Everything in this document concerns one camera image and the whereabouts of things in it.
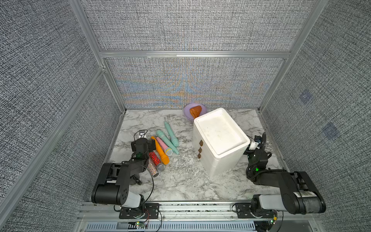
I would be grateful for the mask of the teal toy microphone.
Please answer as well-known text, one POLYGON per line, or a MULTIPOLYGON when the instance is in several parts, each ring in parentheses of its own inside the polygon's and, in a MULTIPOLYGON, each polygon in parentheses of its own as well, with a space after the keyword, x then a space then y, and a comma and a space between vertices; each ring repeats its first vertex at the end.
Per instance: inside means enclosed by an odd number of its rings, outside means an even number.
POLYGON ((165 128, 166 128, 167 132, 168 132, 168 135, 170 136, 170 140, 171 140, 172 144, 173 144, 175 147, 178 147, 178 146, 179 146, 179 141, 178 141, 178 139, 176 138, 176 136, 175 136, 175 134, 174 134, 174 132, 173 132, 173 130, 172 130, 170 124, 169 124, 168 122, 165 121, 165 122, 164 122, 164 125, 165 125, 165 128))
POLYGON ((165 135, 165 133, 161 130, 156 131, 157 136, 168 146, 170 147, 173 152, 177 155, 179 155, 178 149, 173 145, 173 143, 168 139, 168 137, 165 135))

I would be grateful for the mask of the white plastic drawer cabinet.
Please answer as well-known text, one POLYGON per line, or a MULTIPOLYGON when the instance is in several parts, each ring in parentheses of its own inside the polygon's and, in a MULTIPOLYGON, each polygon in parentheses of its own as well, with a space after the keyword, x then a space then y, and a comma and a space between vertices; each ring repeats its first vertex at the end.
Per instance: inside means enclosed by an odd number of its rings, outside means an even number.
POLYGON ((250 143, 249 137, 224 108, 194 119, 192 145, 196 155, 201 154, 199 160, 210 177, 234 168, 250 143))

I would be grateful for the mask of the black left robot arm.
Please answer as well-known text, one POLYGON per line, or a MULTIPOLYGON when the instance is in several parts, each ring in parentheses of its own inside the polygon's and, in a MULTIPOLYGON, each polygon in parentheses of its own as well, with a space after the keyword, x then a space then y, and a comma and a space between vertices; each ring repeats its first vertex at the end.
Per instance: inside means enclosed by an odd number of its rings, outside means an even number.
POLYGON ((104 163, 94 185, 91 201, 130 209, 144 207, 144 196, 131 192, 129 186, 131 183, 139 185, 140 173, 149 171, 149 154, 155 148, 153 139, 139 138, 131 142, 131 159, 121 163, 104 163))

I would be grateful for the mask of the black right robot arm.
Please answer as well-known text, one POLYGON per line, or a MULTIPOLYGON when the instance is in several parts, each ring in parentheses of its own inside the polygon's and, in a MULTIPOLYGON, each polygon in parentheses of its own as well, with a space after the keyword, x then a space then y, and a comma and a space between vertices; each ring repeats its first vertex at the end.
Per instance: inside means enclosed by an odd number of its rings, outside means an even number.
POLYGON ((248 157, 246 177, 259 186, 279 188, 278 194, 255 194, 250 210, 255 217, 269 211, 286 211, 290 214, 325 213, 326 203, 306 172, 289 172, 286 169, 267 168, 272 153, 266 152, 267 135, 256 135, 244 154, 248 157))

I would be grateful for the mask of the purple plastic plate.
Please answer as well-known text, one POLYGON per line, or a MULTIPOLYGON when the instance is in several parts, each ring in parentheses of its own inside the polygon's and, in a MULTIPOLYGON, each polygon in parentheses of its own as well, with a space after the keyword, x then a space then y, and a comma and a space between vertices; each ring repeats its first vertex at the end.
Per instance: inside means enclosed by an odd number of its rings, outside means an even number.
POLYGON ((184 107, 184 115, 191 121, 206 113, 206 107, 200 103, 190 103, 184 107))

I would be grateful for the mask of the orange toy food slice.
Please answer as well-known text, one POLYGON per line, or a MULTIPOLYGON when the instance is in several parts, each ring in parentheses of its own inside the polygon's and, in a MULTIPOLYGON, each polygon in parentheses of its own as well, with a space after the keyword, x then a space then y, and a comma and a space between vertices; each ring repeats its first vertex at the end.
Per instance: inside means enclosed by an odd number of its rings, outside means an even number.
POLYGON ((200 105, 194 106, 189 109, 190 115, 193 117, 193 119, 196 119, 200 116, 203 108, 200 105))

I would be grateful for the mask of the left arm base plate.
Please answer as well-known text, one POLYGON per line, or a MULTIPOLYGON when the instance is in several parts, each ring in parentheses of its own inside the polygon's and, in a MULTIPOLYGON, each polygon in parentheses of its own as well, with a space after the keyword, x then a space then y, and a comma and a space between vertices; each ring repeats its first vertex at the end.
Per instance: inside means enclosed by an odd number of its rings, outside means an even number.
POLYGON ((158 203, 145 203, 138 208, 122 207, 119 213, 119 219, 158 219, 158 203))

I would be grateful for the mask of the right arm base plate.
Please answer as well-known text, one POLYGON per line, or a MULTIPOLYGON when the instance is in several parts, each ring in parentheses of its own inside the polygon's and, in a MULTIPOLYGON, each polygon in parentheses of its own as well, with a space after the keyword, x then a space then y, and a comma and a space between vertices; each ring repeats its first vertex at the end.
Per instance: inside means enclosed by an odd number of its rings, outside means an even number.
POLYGON ((274 219, 276 213, 273 210, 266 210, 258 208, 257 206, 252 206, 248 203, 236 203, 234 204, 235 211, 238 218, 247 219, 247 218, 265 218, 265 219, 274 219))

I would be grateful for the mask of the aluminium mounting rail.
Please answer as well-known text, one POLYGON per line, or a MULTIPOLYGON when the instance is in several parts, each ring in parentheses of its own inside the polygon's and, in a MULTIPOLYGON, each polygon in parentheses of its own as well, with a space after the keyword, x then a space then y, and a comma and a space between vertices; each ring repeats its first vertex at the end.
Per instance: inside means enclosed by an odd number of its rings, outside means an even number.
POLYGON ((149 202, 158 207, 147 208, 149 215, 143 218, 129 217, 128 213, 121 218, 119 207, 100 205, 91 202, 83 203, 76 224, 88 222, 134 222, 134 221, 238 221, 238 220, 273 220, 273 213, 265 213, 260 217, 251 214, 249 200, 237 201, 159 201, 149 202))

